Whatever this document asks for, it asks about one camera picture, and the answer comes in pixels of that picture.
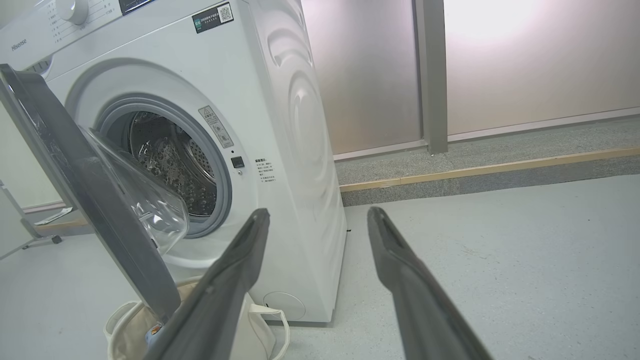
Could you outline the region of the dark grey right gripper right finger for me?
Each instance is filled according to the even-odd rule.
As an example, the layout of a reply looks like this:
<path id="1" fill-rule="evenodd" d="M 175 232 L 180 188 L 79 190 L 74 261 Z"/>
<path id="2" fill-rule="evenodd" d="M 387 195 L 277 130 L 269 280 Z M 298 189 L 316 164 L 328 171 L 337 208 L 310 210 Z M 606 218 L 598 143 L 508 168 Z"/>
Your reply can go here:
<path id="1" fill-rule="evenodd" d="M 367 212 L 375 271 L 391 292 L 407 360 L 490 360 L 480 338 L 389 215 Z"/>

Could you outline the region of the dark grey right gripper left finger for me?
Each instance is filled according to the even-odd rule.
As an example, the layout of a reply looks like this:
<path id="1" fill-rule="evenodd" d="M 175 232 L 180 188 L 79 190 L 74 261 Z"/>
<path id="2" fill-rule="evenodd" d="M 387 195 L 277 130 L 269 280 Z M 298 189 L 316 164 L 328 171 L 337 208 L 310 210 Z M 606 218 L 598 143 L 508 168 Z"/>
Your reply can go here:
<path id="1" fill-rule="evenodd" d="M 246 293 L 261 272 L 270 226 L 254 210 L 146 352 L 147 360 L 228 360 Z"/>

